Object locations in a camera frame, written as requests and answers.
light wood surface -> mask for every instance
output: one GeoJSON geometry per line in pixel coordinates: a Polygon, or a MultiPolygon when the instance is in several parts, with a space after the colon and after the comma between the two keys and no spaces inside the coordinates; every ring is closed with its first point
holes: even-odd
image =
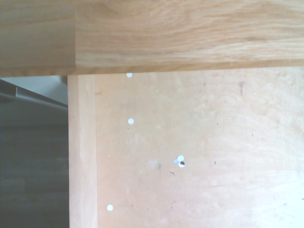
{"type": "Polygon", "coordinates": [[[69,76],[70,227],[97,227],[95,76],[69,76]]]}
{"type": "MultiPolygon", "coordinates": [[[[70,116],[90,118],[78,129],[70,122],[70,157],[76,147],[95,156],[96,138],[98,227],[304,226],[304,68],[75,78],[70,116]]],[[[89,171],[78,181],[91,162],[70,162],[89,171]]]]}
{"type": "Polygon", "coordinates": [[[301,0],[5,1],[0,75],[304,65],[301,0]]]}

wooden side panel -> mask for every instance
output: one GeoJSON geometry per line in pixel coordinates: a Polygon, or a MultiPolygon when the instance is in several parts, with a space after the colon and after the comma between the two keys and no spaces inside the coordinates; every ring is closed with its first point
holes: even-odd
{"type": "Polygon", "coordinates": [[[303,1],[98,1],[76,6],[83,71],[304,64],[303,1]]]}
{"type": "Polygon", "coordinates": [[[303,68],[95,80],[100,228],[304,226],[303,68]]]}
{"type": "Polygon", "coordinates": [[[70,227],[97,228],[95,76],[68,77],[70,227]]]}
{"type": "Polygon", "coordinates": [[[74,6],[0,3],[0,69],[75,67],[74,6]]]}

gray floor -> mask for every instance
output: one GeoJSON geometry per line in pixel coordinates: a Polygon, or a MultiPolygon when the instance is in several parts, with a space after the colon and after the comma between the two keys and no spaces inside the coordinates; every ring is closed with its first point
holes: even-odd
{"type": "Polygon", "coordinates": [[[0,128],[0,228],[68,228],[68,125],[0,128]]]}

